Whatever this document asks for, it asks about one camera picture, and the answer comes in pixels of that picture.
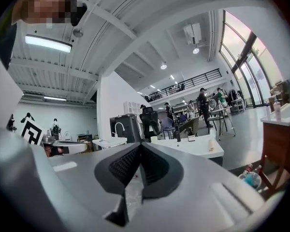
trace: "glass wall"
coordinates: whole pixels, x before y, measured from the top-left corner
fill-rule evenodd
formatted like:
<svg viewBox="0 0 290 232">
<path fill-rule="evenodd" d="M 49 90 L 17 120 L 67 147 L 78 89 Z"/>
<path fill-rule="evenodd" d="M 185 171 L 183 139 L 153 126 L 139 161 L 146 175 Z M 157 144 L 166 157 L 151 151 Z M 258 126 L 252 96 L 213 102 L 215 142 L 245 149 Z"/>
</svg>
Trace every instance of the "glass wall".
<svg viewBox="0 0 290 232">
<path fill-rule="evenodd" d="M 238 81 L 246 106 L 264 106 L 271 87 L 281 80 L 279 69 L 262 41 L 244 23 L 226 11 L 223 23 L 220 53 Z"/>
<path fill-rule="evenodd" d="M 257 38 L 252 45 L 252 50 L 263 66 L 264 71 L 269 78 L 270 84 L 274 86 L 275 83 L 282 80 L 279 68 L 276 65 L 272 55 L 259 38 Z"/>
</svg>

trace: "air conditioning unit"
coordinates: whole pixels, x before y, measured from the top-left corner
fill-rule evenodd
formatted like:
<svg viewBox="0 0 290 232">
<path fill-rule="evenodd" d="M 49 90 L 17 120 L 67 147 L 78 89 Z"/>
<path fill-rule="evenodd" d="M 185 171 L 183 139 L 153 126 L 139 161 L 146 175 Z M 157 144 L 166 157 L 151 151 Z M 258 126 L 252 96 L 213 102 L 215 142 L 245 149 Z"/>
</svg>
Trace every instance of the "air conditioning unit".
<svg viewBox="0 0 290 232">
<path fill-rule="evenodd" d="M 43 95 L 35 95 L 35 94 L 24 94 L 22 97 L 23 100 L 28 101 L 43 101 Z"/>
<path fill-rule="evenodd" d="M 190 24 L 184 27 L 185 36 L 188 44 L 198 44 L 202 39 L 201 27 L 199 23 Z"/>
</svg>

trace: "black railing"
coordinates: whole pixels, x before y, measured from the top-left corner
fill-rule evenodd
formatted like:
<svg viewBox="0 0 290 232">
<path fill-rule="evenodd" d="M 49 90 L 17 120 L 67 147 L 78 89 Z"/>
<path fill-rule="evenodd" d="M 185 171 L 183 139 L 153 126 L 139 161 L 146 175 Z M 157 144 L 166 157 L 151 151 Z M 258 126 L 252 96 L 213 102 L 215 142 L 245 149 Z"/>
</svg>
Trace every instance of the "black railing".
<svg viewBox="0 0 290 232">
<path fill-rule="evenodd" d="M 209 81 L 215 80 L 217 78 L 222 77 L 220 74 L 219 69 L 215 69 L 213 71 L 210 72 L 206 72 L 202 75 L 198 75 L 195 76 L 191 79 L 185 80 L 183 82 L 180 82 L 178 84 L 169 86 L 167 88 L 164 88 L 162 90 L 160 90 L 159 92 L 153 93 L 151 95 L 148 96 L 144 96 L 145 100 L 147 102 L 152 102 L 161 98 L 164 98 L 168 95 L 172 95 L 175 94 L 177 92 L 183 91 L 185 89 L 203 84 L 203 83 L 207 83 Z"/>
</svg>

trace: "black office chair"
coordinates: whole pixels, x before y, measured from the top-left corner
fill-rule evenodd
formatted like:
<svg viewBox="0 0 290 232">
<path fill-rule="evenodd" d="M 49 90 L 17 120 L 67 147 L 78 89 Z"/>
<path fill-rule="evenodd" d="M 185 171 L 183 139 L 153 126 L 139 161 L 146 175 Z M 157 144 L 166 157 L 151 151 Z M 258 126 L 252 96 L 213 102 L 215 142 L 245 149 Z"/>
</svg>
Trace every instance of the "black office chair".
<svg viewBox="0 0 290 232">
<path fill-rule="evenodd" d="M 154 111 L 152 107 L 144 108 L 143 113 L 140 114 L 140 119 L 143 123 L 145 138 L 149 139 L 150 137 L 157 136 L 161 133 L 158 123 L 158 113 Z"/>
</svg>

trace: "faucet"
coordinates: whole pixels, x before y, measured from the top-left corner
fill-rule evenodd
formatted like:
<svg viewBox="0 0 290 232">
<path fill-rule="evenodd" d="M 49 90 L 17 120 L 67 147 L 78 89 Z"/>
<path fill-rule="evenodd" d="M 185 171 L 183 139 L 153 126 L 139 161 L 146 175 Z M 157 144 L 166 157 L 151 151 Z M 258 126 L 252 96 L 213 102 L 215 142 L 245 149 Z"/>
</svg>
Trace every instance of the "faucet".
<svg viewBox="0 0 290 232">
<path fill-rule="evenodd" d="M 117 125 L 117 124 L 121 124 L 123 131 L 125 130 L 124 125 L 123 125 L 122 123 L 120 123 L 120 122 L 117 122 L 117 123 L 115 124 L 115 137 L 116 137 L 116 135 L 117 135 L 117 130 L 116 130 L 116 125 Z"/>
</svg>

